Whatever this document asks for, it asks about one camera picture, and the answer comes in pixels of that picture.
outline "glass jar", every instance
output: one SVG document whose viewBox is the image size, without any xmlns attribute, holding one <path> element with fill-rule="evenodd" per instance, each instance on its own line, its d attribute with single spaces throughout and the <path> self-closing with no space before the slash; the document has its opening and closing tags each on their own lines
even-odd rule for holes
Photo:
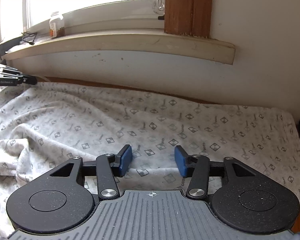
<svg viewBox="0 0 300 240">
<path fill-rule="evenodd" d="M 65 21 L 59 12 L 53 12 L 49 21 L 50 37 L 57 38 L 65 35 Z"/>
</svg>

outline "jar label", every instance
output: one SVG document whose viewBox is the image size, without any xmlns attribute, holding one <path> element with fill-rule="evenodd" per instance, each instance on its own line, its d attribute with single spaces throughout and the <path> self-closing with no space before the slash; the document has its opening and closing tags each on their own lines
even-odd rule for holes
<svg viewBox="0 0 300 240">
<path fill-rule="evenodd" d="M 57 36 L 56 23 L 50 23 L 50 37 L 55 38 Z"/>
</svg>

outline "crosshair symbol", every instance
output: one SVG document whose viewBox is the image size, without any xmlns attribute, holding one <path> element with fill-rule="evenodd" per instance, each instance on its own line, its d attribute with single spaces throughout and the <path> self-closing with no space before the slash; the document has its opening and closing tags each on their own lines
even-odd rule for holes
<svg viewBox="0 0 300 240">
<path fill-rule="evenodd" d="M 149 195 L 150 197 L 155 197 L 155 196 L 157 195 L 157 193 L 155 193 L 155 192 L 150 192 L 148 195 Z"/>
</svg>

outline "wall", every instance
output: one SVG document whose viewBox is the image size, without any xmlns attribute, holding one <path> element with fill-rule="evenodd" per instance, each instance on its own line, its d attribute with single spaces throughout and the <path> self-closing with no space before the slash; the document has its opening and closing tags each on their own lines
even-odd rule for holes
<svg viewBox="0 0 300 240">
<path fill-rule="evenodd" d="M 128 51 L 63 52 L 12 65 L 29 74 L 279 107 L 300 118 L 300 0 L 213 0 L 211 36 L 236 45 L 233 66 Z"/>
</svg>

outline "white window sill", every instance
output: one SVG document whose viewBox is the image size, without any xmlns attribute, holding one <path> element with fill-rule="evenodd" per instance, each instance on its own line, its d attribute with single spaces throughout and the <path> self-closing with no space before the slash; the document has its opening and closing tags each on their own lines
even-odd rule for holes
<svg viewBox="0 0 300 240">
<path fill-rule="evenodd" d="M 2 58 L 14 60 L 42 54 L 82 50 L 128 50 L 188 56 L 233 64 L 235 46 L 228 42 L 170 35 L 162 29 L 124 29 L 78 33 L 13 47 Z"/>
</svg>

